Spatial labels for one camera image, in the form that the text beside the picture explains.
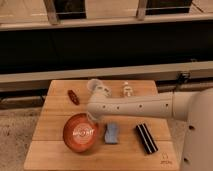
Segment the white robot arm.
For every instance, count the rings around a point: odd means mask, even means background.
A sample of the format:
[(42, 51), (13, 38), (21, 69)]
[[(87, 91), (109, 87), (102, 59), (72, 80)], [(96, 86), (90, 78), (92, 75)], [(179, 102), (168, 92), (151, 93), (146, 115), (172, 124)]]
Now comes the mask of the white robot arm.
[(93, 90), (87, 111), (93, 120), (103, 115), (185, 120), (187, 131), (180, 171), (213, 171), (213, 88), (112, 98), (108, 88), (101, 85)]

